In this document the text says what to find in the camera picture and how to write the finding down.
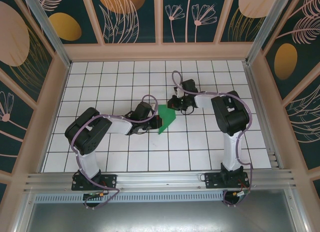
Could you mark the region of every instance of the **purple cable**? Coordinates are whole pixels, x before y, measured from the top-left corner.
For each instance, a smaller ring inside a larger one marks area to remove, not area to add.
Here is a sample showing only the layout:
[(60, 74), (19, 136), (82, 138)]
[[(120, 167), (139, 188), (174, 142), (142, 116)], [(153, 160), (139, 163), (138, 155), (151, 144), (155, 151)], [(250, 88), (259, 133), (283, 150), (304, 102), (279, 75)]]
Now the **purple cable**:
[(151, 120), (151, 119), (156, 115), (156, 113), (157, 113), (157, 111), (158, 111), (158, 101), (157, 101), (157, 99), (156, 99), (153, 95), (150, 95), (150, 94), (144, 95), (144, 96), (142, 97), (142, 101), (144, 100), (145, 97), (151, 97), (151, 98), (153, 98), (154, 101), (155, 101), (154, 113), (151, 115), (151, 117), (149, 117), (149, 118), (147, 118), (147, 119), (145, 119), (145, 120), (135, 121), (135, 120), (131, 120), (131, 119), (128, 119), (128, 118), (124, 118), (123, 116), (108, 115), (108, 114), (99, 114), (99, 115), (91, 118), (88, 122), (86, 122), (86, 123), (79, 129), (79, 131), (74, 135), (74, 137), (73, 137), (73, 139), (72, 139), (72, 141), (71, 141), (70, 146), (71, 146), (72, 151), (75, 152), (75, 154), (76, 154), (76, 155), (75, 155), (75, 157), (76, 157), (76, 162), (77, 162), (77, 164), (78, 164), (78, 166), (79, 166), (80, 172), (85, 176), (85, 178), (86, 178), (90, 183), (94, 184), (95, 186), (100, 187), (100, 188), (103, 188), (103, 189), (106, 189), (106, 190), (116, 191), (116, 193), (115, 193), (114, 195), (112, 195), (107, 201), (98, 204), (96, 207), (89, 207), (89, 206), (87, 205), (87, 200), (88, 200), (88, 199), (86, 199), (85, 202), (84, 202), (84, 204), (85, 204), (85, 206), (86, 206), (87, 209), (88, 209), (88, 208), (91, 208), (92, 210), (94, 210), (95, 208), (100, 208), (100, 207), (104, 206), (104, 205), (107, 204), (111, 199), (113, 199), (113, 198), (120, 192), (120, 190), (117, 189), (117, 188), (111, 188), (111, 187), (102, 186), (102, 185), (100, 185), (100, 184), (92, 181), (92, 180), (88, 177), (88, 175), (86, 174), (86, 172), (83, 170), (83, 168), (82, 168), (82, 166), (81, 166), (80, 159), (79, 159), (79, 155), (80, 155), (80, 154), (79, 154), (79, 151), (75, 149), (75, 140), (77, 139), (77, 137), (79, 136), (79, 134), (85, 129), (85, 127), (87, 127), (92, 121), (96, 120), (97, 118), (101, 118), (101, 117), (106, 117), (106, 118), (121, 118), (121, 119), (123, 119), (123, 120), (125, 120), (125, 121), (133, 122), (133, 123), (145, 123), (145, 122), (148, 122), (149, 120)]
[[(251, 163), (243, 163), (243, 162), (240, 160), (240, 158), (239, 158), (239, 151), (238, 151), (238, 145), (239, 145), (239, 140), (240, 140), (241, 136), (244, 135), (244, 133), (245, 133), (246, 131), (248, 131), (248, 129), (249, 129), (249, 128), (251, 127), (251, 125), (252, 125), (252, 113), (251, 113), (251, 111), (250, 111), (249, 106), (248, 106), (243, 100), (241, 100), (240, 98), (238, 98), (237, 96), (235, 96), (235, 95), (233, 95), (233, 94), (229, 94), (229, 93), (215, 93), (215, 92), (199, 92), (199, 93), (194, 93), (194, 92), (189, 92), (189, 91), (183, 89), (180, 85), (178, 85), (178, 84), (176, 83), (175, 78), (174, 78), (175, 73), (179, 74), (179, 76), (180, 76), (180, 84), (181, 84), (181, 82), (182, 82), (182, 75), (181, 75), (181, 73), (178, 72), (178, 71), (173, 71), (173, 72), (172, 72), (172, 75), (171, 75), (171, 76), (172, 76), (172, 81), (173, 81), (174, 85), (176, 85), (176, 87), (179, 88), (180, 90), (182, 90), (183, 92), (185, 92), (185, 93), (187, 93), (187, 94), (192, 94), (192, 95), (208, 94), (208, 95), (217, 95), (217, 96), (220, 96), (220, 95), (229, 96), (229, 97), (232, 97), (232, 98), (234, 98), (234, 99), (237, 99), (239, 102), (241, 102), (241, 103), (244, 105), (244, 107), (246, 108), (246, 110), (248, 111), (248, 114), (249, 114), (249, 124), (248, 124), (248, 126), (245, 128), (245, 130), (242, 131), (242, 132), (239, 134), (239, 136), (236, 138), (235, 154), (236, 154), (236, 159), (237, 159), (237, 161), (238, 161), (240, 164), (242, 164), (242, 165), (250, 165), (250, 184), (249, 184), (249, 188), (248, 188), (248, 190), (250, 191), (251, 185), (252, 185), (252, 172), (253, 172), (253, 167), (252, 167), (252, 164), (251, 164)], [(225, 191), (223, 192), (223, 203), (226, 204), (226, 205), (228, 205), (228, 204), (231, 204), (231, 203), (229, 203), (228, 201), (225, 200), (225, 195), (226, 195), (226, 193), (227, 193), (227, 190), (225, 190)]]

